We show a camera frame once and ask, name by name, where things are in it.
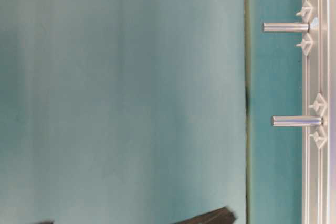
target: silver peg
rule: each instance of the silver peg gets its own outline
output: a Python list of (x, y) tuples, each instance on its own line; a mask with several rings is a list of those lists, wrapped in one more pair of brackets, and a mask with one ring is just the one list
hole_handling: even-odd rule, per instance
[(263, 32), (271, 33), (306, 33), (309, 31), (309, 23), (263, 23)]
[(271, 117), (271, 125), (274, 127), (310, 127), (321, 126), (322, 118), (314, 115), (292, 115)]

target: teal surface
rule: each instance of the teal surface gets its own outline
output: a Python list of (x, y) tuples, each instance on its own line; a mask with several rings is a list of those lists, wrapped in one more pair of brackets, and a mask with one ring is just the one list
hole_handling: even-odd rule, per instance
[(0, 8), (0, 223), (246, 222), (243, 0)]
[(262, 22), (300, 21), (300, 9), (301, 0), (246, 0), (250, 224), (301, 223), (301, 130), (270, 126), (271, 115), (302, 113), (301, 35), (261, 32)]

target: teal backdrop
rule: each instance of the teal backdrop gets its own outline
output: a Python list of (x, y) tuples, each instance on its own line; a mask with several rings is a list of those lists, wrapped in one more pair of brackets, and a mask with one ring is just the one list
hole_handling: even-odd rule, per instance
[[(251, 2), (258, 29), (299, 7)], [(224, 205), (246, 223), (243, 0), (0, 0), (0, 10), (1, 224), (172, 223)], [(300, 71), (300, 58), (290, 37), (253, 31), (264, 129), (252, 141), (264, 191), (253, 195), (262, 207), (274, 189), (276, 217), (275, 204), (297, 207), (287, 186), (300, 180), (299, 133), (268, 118), (299, 111), (299, 73), (280, 73)]]
[(300, 21), (302, 0), (246, 1), (248, 223), (301, 223), (300, 129), (270, 126), (271, 115), (302, 114), (300, 34), (263, 34), (262, 22)]

